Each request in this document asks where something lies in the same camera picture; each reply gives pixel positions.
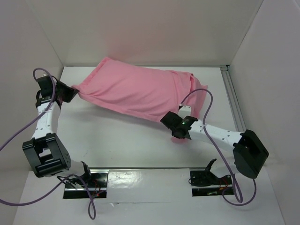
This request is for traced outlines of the pink pillowcase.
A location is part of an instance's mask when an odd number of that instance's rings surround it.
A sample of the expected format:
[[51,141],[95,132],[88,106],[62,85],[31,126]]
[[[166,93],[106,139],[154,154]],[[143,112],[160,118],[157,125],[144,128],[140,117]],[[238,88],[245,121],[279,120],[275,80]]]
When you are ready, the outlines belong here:
[[190,72],[134,66],[104,58],[78,85],[79,97],[117,113],[153,122],[179,105],[191,107],[198,118],[206,98],[206,85]]

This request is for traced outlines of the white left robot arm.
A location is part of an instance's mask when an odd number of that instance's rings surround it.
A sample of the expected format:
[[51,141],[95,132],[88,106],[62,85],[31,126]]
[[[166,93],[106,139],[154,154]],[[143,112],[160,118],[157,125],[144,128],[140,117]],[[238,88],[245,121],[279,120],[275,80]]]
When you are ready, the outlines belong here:
[[39,119],[33,136],[22,144],[22,150],[38,178],[68,177],[72,184],[87,187],[93,177],[89,167],[83,161],[73,161],[57,135],[62,104],[69,103],[78,90],[49,76],[38,78],[37,83],[40,87],[36,95]]

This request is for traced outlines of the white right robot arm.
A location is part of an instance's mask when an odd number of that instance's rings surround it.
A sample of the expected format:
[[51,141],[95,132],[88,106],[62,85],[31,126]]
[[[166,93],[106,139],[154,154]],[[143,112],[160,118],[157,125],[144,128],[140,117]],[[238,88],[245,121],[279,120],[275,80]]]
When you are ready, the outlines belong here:
[[215,144],[219,150],[232,154],[226,159],[233,174],[240,173],[247,178],[256,179],[269,153],[259,137],[252,130],[234,132],[204,124],[192,116],[181,118],[168,112],[160,122],[171,130],[178,139],[199,140]]

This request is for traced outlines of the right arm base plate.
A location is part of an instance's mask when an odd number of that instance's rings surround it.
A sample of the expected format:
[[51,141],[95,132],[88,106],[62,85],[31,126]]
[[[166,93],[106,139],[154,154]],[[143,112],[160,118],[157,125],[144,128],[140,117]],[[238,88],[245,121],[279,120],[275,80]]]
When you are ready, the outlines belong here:
[[204,169],[191,170],[188,183],[191,185],[193,197],[234,195],[230,175],[218,178]]

